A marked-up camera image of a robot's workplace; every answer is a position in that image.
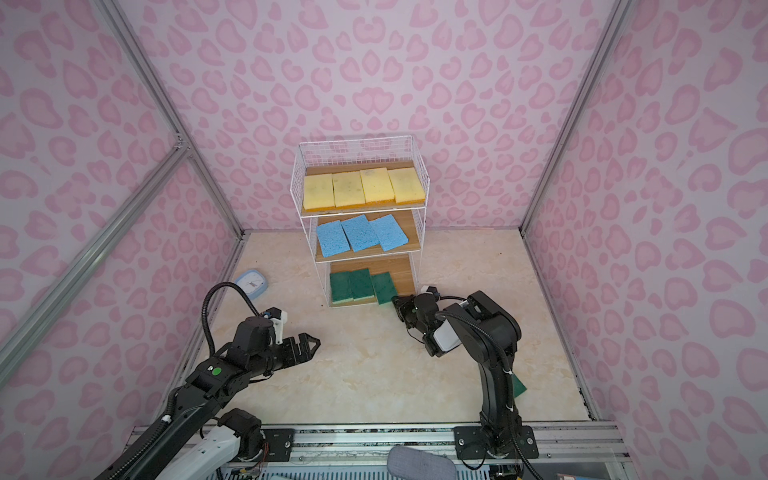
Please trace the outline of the green sponge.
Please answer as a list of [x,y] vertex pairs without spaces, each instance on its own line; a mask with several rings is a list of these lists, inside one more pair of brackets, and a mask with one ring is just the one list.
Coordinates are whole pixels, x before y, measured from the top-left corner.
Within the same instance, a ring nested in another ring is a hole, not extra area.
[[389,272],[372,275],[371,281],[379,305],[390,303],[394,297],[398,296],[398,291]]
[[349,272],[332,272],[329,279],[332,306],[348,304],[354,300]]
[[376,297],[368,268],[352,271],[349,284],[354,301],[368,301]]
[[513,373],[512,374],[512,391],[513,391],[513,397],[517,399],[519,396],[521,396],[523,393],[527,391],[527,387],[524,385],[524,383],[519,379],[519,377]]

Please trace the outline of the blue sponge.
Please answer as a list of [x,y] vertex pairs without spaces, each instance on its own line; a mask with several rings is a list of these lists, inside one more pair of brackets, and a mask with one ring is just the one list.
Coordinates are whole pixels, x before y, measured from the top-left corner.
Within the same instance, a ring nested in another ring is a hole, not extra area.
[[407,235],[392,214],[370,220],[369,225],[384,252],[397,249],[409,242]]
[[323,258],[330,258],[351,250],[341,221],[319,224],[316,232]]
[[365,215],[343,220],[342,226],[353,252],[357,253],[379,244]]

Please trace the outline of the yellow sponge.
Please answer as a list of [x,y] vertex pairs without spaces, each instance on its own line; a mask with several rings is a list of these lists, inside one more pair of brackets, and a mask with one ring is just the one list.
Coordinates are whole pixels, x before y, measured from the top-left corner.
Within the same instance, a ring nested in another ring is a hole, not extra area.
[[303,209],[307,212],[328,211],[335,208],[332,174],[304,177]]
[[389,169],[388,175],[396,204],[422,204],[425,201],[426,193],[414,167]]
[[360,171],[366,204],[386,204],[395,201],[388,170],[384,167]]
[[366,203],[359,171],[333,173],[332,183],[337,209],[356,208]]

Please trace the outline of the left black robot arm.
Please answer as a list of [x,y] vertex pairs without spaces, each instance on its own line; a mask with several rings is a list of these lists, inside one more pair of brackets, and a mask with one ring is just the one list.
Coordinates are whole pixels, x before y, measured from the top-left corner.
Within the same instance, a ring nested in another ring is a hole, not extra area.
[[156,479],[194,434],[258,376],[311,361],[321,341],[307,333],[277,340],[271,318],[251,316],[232,341],[198,364],[185,383],[169,394],[166,407],[150,427],[100,479]]

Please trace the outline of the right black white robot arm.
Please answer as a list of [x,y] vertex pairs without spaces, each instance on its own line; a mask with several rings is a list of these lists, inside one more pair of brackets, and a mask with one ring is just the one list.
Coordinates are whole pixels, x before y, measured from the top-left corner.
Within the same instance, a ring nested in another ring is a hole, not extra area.
[[418,295],[394,296],[391,303],[408,332],[431,357],[463,347],[479,369],[482,406],[479,414],[482,445],[493,456],[513,451],[522,431],[515,402],[513,362],[522,330],[517,320],[478,290],[466,297],[444,297],[434,288]]

